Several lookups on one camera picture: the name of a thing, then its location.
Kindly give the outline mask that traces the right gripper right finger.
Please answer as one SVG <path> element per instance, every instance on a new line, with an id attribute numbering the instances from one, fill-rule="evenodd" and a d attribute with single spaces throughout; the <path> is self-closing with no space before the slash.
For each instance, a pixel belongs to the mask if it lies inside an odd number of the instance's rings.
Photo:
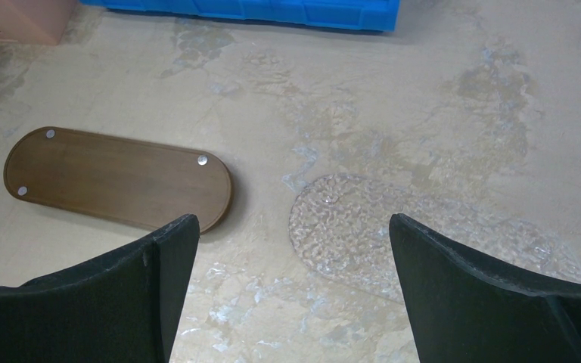
<path id="1" fill-rule="evenodd" d="M 404 214 L 390 242 L 422 362 L 581 362 L 581 284 L 460 244 Z"/>

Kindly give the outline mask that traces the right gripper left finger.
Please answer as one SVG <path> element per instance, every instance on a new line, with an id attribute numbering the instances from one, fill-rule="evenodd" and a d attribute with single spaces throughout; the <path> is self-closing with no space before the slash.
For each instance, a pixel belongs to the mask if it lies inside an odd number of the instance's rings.
<path id="1" fill-rule="evenodd" d="M 167 362 L 200 227 L 187 214 L 72 267 L 0 286 L 0 362 Z"/>

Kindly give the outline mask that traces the brown wooden oval tray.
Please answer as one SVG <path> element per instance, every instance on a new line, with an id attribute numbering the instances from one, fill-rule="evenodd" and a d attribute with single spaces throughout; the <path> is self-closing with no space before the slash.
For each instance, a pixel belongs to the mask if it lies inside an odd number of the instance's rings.
<path id="1" fill-rule="evenodd" d="M 147 230 L 190 213 L 205 233 L 235 194 L 228 167 L 208 151 L 57 126 L 23 136 L 3 180 L 18 200 Z"/>

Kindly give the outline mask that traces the peach plastic desk organizer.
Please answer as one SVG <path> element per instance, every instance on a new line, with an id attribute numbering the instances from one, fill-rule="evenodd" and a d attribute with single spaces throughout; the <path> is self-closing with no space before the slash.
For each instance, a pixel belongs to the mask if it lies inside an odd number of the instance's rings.
<path id="1" fill-rule="evenodd" d="M 0 42 L 58 45 L 76 0 L 0 0 Z"/>

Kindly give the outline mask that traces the blue plastic compartment bin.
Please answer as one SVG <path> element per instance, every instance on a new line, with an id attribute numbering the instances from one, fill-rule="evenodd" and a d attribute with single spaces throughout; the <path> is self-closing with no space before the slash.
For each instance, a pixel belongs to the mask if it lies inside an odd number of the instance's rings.
<path id="1" fill-rule="evenodd" d="M 264 20 L 334 29 L 392 32 L 398 0 L 83 0 L 117 11 L 144 11 L 230 20 Z"/>

